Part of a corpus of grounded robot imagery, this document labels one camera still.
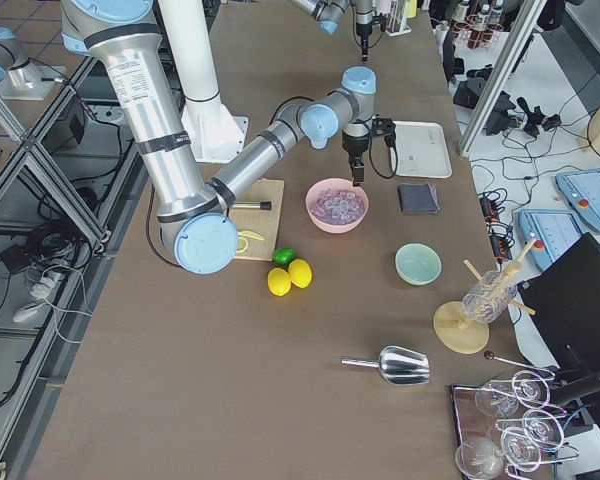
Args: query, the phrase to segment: purple contents in bowl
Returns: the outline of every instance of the purple contents in bowl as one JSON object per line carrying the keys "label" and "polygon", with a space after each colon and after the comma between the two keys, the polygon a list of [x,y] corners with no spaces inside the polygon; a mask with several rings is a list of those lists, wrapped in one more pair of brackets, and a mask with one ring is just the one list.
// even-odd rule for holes
{"label": "purple contents in bowl", "polygon": [[364,215],[364,203],[354,192],[329,188],[320,192],[309,211],[329,225],[348,225]]}

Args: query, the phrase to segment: wooden cutting board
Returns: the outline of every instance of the wooden cutting board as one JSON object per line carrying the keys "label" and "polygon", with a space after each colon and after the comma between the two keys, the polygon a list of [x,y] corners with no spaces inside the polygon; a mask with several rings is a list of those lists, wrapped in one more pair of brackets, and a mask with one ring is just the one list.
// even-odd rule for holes
{"label": "wooden cutting board", "polygon": [[245,260],[271,260],[276,248],[280,210],[282,208],[283,180],[260,179],[247,190],[238,202],[271,202],[271,210],[230,210],[229,218],[241,230],[251,230],[264,237],[263,241],[247,238],[246,252],[235,258]]}

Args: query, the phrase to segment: mint green bowl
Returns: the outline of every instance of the mint green bowl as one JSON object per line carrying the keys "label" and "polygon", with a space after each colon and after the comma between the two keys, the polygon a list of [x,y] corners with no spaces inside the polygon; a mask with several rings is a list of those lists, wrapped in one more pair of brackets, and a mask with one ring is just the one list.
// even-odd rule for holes
{"label": "mint green bowl", "polygon": [[421,243],[407,243],[396,252],[396,271],[411,285],[426,285],[442,272],[440,257]]}

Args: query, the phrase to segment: blue and white device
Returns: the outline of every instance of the blue and white device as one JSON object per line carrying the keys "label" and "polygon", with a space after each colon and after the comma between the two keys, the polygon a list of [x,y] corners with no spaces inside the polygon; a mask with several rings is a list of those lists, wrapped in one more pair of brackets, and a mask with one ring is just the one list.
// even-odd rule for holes
{"label": "blue and white device", "polygon": [[543,272],[589,231],[572,210],[522,209],[518,226],[525,243],[534,237],[542,242],[529,253]]}
{"label": "blue and white device", "polygon": [[600,232],[600,168],[558,173],[556,183],[575,212]]}

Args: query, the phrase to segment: metal scoop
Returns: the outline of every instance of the metal scoop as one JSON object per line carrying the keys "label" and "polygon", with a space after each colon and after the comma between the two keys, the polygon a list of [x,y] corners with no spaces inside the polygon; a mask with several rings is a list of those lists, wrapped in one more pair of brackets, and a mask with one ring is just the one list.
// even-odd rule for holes
{"label": "metal scoop", "polygon": [[395,345],[384,347],[377,362],[362,358],[342,357],[340,363],[377,368],[383,378],[392,385],[429,383],[429,359],[427,356]]}

